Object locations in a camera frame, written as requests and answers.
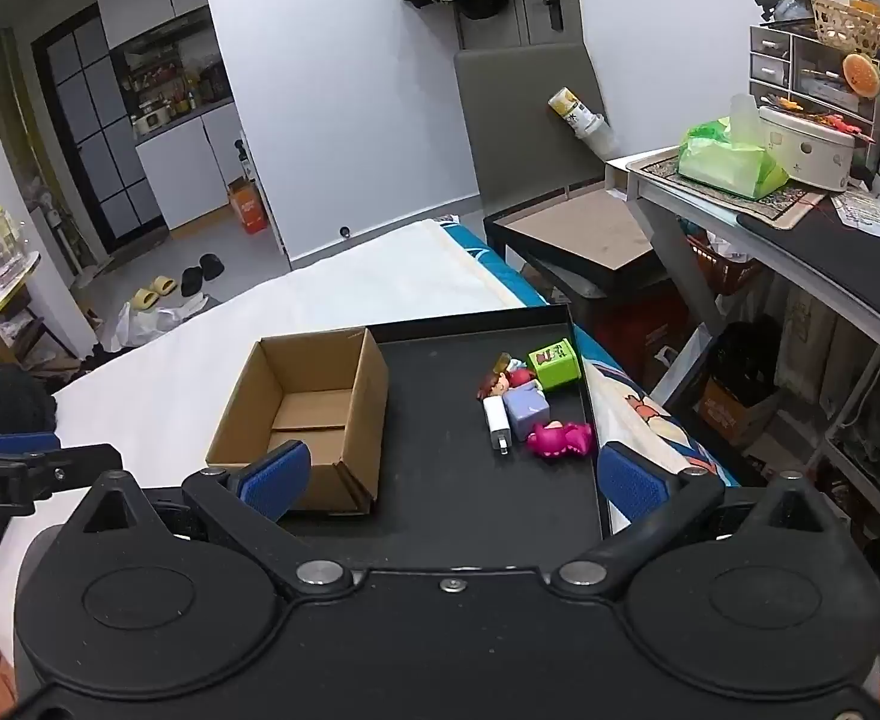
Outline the white USB wall charger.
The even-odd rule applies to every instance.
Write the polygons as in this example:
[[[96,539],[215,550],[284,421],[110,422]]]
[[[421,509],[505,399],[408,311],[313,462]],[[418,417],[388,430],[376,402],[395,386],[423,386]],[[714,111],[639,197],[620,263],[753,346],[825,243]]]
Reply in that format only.
[[[489,395],[483,399],[483,410],[490,445],[500,457],[506,457],[510,454],[513,434],[504,399],[500,395]]]

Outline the red storage basket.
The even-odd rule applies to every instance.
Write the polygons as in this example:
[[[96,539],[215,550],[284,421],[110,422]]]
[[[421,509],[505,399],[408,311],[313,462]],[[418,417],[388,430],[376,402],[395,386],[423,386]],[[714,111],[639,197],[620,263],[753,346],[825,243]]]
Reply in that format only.
[[[737,294],[764,270],[764,265],[756,259],[735,262],[723,257],[708,243],[704,234],[687,234],[687,243],[691,245],[694,259],[715,296]]]

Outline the white kitchen cabinet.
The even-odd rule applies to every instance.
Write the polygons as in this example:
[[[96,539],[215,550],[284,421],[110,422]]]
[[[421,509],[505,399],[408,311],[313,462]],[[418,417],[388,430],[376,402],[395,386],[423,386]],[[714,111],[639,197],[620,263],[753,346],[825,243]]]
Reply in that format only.
[[[168,229],[230,205],[245,177],[234,93],[209,0],[97,0],[134,130],[134,154]]]

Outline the white round container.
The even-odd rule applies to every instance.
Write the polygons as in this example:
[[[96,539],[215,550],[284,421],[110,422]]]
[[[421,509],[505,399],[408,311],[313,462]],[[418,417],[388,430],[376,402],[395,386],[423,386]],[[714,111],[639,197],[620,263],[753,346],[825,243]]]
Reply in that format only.
[[[764,146],[792,181],[826,192],[847,187],[855,138],[771,106],[759,109]]]

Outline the black shallow tray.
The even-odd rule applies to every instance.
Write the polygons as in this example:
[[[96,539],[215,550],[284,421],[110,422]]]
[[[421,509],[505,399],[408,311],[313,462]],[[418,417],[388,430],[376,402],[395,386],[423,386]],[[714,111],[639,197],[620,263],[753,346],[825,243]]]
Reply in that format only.
[[[351,564],[552,567],[609,535],[588,458],[492,447],[476,397],[504,353],[573,338],[557,305],[382,323],[388,364],[380,497],[367,515],[291,512],[282,527]]]

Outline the yellow capped spray bottle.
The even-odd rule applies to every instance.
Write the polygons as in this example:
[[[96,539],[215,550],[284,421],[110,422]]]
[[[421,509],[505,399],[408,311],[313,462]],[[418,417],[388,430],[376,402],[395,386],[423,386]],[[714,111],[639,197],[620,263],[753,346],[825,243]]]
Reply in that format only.
[[[603,114],[596,114],[590,107],[586,107],[579,96],[568,88],[561,88],[556,94],[552,94],[547,105],[572,128],[573,135],[591,153],[600,160],[611,160],[618,142],[616,133]]]

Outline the purple block figure toy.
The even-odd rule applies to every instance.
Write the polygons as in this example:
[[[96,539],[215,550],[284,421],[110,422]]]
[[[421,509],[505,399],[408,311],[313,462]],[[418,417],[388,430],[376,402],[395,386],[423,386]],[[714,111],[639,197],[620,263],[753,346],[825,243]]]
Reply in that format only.
[[[546,426],[550,421],[550,406],[538,383],[523,383],[502,395],[511,432],[518,442],[525,442],[534,427]]]

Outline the black side table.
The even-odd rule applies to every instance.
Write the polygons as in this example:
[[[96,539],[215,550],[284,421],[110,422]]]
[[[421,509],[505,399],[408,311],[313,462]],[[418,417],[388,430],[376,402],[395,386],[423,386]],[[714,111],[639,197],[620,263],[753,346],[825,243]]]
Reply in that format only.
[[[520,255],[582,325],[691,312],[625,200],[601,185],[554,192],[484,220],[490,249]]]

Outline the brown-haired girl figurine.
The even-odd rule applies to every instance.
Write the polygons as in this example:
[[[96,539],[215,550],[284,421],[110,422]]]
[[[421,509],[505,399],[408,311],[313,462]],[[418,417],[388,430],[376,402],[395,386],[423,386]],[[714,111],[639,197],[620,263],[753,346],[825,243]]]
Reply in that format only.
[[[510,390],[523,387],[523,385],[535,380],[534,372],[526,367],[518,367],[513,371],[490,372],[477,390],[477,398],[483,400],[487,397],[501,397]]]

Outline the blue cartoon mattress cover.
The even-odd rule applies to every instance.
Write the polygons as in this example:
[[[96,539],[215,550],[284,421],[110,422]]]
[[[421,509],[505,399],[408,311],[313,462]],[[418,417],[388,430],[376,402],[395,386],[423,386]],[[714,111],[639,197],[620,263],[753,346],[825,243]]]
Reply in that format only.
[[[486,280],[502,296],[510,293],[510,307],[547,305],[547,299],[464,227],[458,216],[440,216],[435,224],[486,272]],[[715,473],[726,486],[737,486],[733,475],[660,403],[650,398],[598,341],[579,325],[573,325],[573,330],[582,359],[593,367],[593,372],[586,374],[586,385],[600,405],[600,414],[595,418],[600,444],[617,440],[667,472],[679,473],[687,466],[699,466]]]

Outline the white plastic bag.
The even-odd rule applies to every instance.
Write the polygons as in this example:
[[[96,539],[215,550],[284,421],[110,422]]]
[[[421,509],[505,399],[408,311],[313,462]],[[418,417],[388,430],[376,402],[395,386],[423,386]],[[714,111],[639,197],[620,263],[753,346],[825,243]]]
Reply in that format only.
[[[126,302],[118,315],[103,325],[100,332],[101,346],[108,353],[140,348],[217,305],[215,298],[204,293],[196,294],[176,307],[137,310],[132,307],[131,302]]]

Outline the grey drawer organizer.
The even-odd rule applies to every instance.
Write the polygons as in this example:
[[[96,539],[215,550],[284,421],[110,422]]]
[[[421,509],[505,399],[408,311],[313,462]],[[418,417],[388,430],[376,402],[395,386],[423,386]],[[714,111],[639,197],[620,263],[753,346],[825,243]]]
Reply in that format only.
[[[749,28],[749,93],[762,98],[792,99],[804,110],[826,110],[873,122],[880,96],[858,96],[842,75],[844,54],[813,37],[767,26]]]

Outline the grey upright panel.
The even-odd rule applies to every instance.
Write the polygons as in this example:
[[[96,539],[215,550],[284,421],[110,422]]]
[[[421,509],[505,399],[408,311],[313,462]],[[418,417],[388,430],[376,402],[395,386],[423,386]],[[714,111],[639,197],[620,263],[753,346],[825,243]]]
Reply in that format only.
[[[488,215],[603,176],[603,161],[549,105],[567,88],[588,109],[603,112],[598,78],[583,44],[461,50],[454,71]]]

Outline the green tissue pack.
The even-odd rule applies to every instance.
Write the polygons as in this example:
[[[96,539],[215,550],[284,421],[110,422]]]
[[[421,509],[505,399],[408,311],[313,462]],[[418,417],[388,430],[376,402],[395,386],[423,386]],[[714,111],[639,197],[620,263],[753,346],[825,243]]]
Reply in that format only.
[[[678,172],[748,200],[764,199],[788,184],[787,172],[764,146],[731,138],[728,117],[687,130],[678,149]]]

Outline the green cube toy box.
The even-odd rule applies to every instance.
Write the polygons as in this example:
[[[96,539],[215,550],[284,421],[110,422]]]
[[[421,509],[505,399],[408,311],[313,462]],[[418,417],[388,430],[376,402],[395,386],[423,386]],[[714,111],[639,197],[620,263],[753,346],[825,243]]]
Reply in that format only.
[[[565,387],[582,377],[579,353],[568,338],[534,349],[528,355],[528,362],[544,390]]]

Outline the magenta bear toy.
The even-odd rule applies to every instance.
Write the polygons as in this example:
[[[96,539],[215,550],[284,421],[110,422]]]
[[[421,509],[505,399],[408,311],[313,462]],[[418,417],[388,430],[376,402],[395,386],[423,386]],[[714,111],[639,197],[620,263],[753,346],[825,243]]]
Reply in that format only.
[[[593,427],[586,422],[552,421],[536,424],[525,444],[541,458],[561,458],[566,455],[588,457],[595,447],[595,437]]]

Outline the black slippers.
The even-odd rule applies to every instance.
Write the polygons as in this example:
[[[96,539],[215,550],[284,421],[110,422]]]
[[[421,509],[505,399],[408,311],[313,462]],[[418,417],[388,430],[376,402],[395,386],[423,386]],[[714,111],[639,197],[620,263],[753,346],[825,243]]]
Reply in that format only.
[[[214,281],[225,271],[225,265],[215,254],[200,255],[199,262],[181,273],[179,292],[183,298],[192,298],[200,293],[202,286]]]

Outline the yellow slippers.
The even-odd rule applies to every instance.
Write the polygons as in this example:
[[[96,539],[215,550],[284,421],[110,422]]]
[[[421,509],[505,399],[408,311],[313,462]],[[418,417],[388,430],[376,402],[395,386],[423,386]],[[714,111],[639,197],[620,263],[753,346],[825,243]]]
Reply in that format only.
[[[170,277],[157,277],[149,286],[139,288],[132,296],[132,309],[145,312],[154,309],[161,298],[166,298],[178,288],[178,283]]]

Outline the white desk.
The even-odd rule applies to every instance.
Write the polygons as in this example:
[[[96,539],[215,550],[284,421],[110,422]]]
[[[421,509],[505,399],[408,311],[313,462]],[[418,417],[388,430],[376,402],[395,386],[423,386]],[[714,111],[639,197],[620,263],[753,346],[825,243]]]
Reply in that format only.
[[[735,244],[785,280],[831,307],[880,346],[880,315],[876,310],[829,280],[814,266],[806,265],[741,226],[733,211],[709,202],[700,193],[670,184],[645,171],[649,164],[671,158],[673,154],[675,151],[671,148],[655,149],[609,161],[606,182],[611,188],[624,190],[627,208],[666,266],[671,280],[680,288],[697,322],[705,325],[710,337],[720,335],[723,319],[681,229],[684,220]]]

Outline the orange slice decoration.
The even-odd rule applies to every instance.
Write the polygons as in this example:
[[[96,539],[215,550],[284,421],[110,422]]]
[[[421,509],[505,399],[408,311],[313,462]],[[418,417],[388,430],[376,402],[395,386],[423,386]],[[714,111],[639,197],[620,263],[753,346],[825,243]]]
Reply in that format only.
[[[845,55],[842,60],[842,75],[850,89],[863,99],[876,99],[880,93],[880,65],[870,55]]]

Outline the orange cardboard box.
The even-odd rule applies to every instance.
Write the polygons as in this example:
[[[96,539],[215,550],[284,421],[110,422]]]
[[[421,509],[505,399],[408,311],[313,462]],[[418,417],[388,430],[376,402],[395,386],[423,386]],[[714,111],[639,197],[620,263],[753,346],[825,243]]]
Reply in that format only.
[[[246,234],[258,234],[269,226],[266,211],[255,184],[248,179],[237,179],[228,184],[230,205]]]

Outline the black desk mat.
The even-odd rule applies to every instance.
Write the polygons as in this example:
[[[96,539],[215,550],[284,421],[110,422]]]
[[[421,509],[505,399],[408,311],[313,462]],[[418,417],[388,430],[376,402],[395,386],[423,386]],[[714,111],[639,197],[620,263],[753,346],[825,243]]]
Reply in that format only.
[[[880,238],[845,226],[829,200],[821,200],[787,231],[743,213],[738,223],[814,266],[880,315]]]

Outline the brown cardboard box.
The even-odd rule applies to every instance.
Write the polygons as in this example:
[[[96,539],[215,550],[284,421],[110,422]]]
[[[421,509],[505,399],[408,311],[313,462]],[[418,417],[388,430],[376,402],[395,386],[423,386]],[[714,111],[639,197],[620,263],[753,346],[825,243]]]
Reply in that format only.
[[[312,461],[295,509],[366,514],[378,499],[388,383],[367,328],[263,338],[241,369],[205,461],[238,470],[302,440]]]

